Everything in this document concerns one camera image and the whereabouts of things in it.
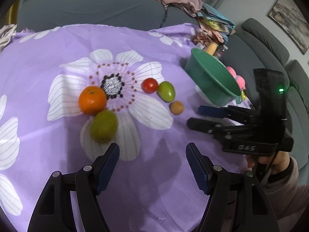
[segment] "bottle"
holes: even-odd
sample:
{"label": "bottle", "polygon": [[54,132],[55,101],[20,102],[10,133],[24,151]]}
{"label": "bottle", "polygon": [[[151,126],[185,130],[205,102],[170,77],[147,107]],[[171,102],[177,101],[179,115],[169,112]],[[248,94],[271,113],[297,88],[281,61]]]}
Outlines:
{"label": "bottle", "polygon": [[218,45],[215,42],[212,42],[205,48],[205,52],[208,53],[209,55],[213,55],[217,47]]}
{"label": "bottle", "polygon": [[228,49],[228,47],[226,45],[221,46],[215,52],[214,57],[217,58],[217,59],[220,59],[223,55],[223,52],[226,51],[227,49]]}

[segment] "green bowl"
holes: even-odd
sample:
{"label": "green bowl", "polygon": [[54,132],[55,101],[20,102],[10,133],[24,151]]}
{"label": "green bowl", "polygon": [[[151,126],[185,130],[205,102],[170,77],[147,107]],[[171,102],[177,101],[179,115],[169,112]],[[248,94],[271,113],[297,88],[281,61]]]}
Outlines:
{"label": "green bowl", "polygon": [[234,99],[241,103],[241,91],[236,80],[222,63],[208,53],[193,48],[184,70],[214,105],[225,106]]}

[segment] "pink ball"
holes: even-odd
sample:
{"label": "pink ball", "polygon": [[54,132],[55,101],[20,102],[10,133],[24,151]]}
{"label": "pink ball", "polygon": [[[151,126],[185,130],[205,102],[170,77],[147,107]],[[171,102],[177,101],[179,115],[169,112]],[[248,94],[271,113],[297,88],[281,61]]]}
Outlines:
{"label": "pink ball", "polygon": [[236,77],[236,72],[234,71],[234,69],[232,67],[228,66],[228,67],[226,67],[226,69],[229,71],[229,73],[231,73],[233,78]]}
{"label": "pink ball", "polygon": [[243,77],[241,77],[241,76],[236,76],[235,77],[235,80],[236,80],[236,82],[238,83],[238,86],[239,86],[239,88],[241,89],[241,90],[243,90],[243,89],[246,89],[246,82],[245,82],[245,80],[243,79]]}

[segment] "human hand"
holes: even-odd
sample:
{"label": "human hand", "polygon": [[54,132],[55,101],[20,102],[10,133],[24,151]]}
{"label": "human hand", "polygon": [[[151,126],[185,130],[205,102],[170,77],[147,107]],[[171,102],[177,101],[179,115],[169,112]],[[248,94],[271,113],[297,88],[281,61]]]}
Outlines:
{"label": "human hand", "polygon": [[[274,155],[270,157],[259,157],[258,162],[260,164],[269,164],[272,161]],[[257,160],[252,158],[250,155],[246,155],[246,160],[248,163],[248,167],[252,168],[256,165]],[[271,175],[275,175],[277,173],[283,172],[286,170],[290,163],[290,156],[288,152],[279,151],[276,158],[274,159],[271,166]]]}

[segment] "logo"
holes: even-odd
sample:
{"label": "logo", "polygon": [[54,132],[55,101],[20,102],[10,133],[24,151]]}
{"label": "logo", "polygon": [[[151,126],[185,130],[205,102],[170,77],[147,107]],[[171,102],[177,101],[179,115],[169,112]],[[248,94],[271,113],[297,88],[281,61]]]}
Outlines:
{"label": "logo", "polygon": [[243,151],[250,151],[250,152],[252,152],[252,151],[254,151],[255,150],[255,146],[245,146],[245,145],[239,145],[238,146],[238,150],[243,150]]}

